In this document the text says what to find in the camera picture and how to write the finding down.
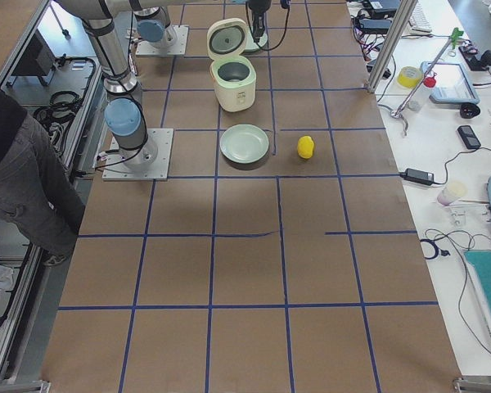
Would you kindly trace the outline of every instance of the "white cup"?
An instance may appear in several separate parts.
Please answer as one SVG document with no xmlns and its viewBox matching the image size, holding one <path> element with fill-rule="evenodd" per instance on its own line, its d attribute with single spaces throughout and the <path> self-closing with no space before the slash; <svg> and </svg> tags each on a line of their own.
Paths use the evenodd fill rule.
<svg viewBox="0 0 491 393">
<path fill-rule="evenodd" d="M 464 183 L 457 180 L 447 182 L 442 192 L 437 196 L 436 200 L 444 206 L 455 202 L 467 194 L 467 187 Z"/>
</svg>

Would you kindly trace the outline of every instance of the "open lid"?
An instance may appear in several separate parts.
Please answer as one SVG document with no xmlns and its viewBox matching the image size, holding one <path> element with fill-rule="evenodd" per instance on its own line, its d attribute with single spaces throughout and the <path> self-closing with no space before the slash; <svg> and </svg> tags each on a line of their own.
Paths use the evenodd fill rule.
<svg viewBox="0 0 491 393">
<path fill-rule="evenodd" d="M 213 60 L 240 55 L 247 44 L 247 25 L 240 18 L 220 20 L 207 32 L 207 52 Z"/>
</svg>

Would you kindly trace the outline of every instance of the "gray pants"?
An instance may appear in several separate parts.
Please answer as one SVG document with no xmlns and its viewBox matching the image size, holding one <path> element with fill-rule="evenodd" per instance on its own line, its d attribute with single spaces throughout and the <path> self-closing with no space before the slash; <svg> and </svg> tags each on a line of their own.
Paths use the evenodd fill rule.
<svg viewBox="0 0 491 393">
<path fill-rule="evenodd" d="M 72 254 L 83 211 L 47 132 L 27 115 L 0 162 L 0 219 L 60 256 Z"/>
</svg>

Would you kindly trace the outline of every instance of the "shoe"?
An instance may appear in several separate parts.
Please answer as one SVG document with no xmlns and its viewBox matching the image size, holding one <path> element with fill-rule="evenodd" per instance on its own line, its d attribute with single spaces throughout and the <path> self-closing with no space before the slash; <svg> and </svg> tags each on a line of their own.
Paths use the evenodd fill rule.
<svg viewBox="0 0 491 393">
<path fill-rule="evenodd" d="M 49 258 L 44 260 L 42 264 L 47 266 L 48 268 L 52 268 L 53 266 L 58 266 L 59 264 L 63 264 L 70 257 L 68 255 L 51 255 Z"/>
</svg>

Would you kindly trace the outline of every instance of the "yellow lemon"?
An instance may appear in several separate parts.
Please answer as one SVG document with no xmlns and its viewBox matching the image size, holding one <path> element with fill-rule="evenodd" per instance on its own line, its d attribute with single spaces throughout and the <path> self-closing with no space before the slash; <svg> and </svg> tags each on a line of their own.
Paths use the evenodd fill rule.
<svg viewBox="0 0 491 393">
<path fill-rule="evenodd" d="M 298 144 L 296 145 L 296 151 L 298 155 L 306 160 L 313 156 L 314 150 L 314 141 L 309 135 L 305 135 L 304 137 L 298 140 Z"/>
</svg>

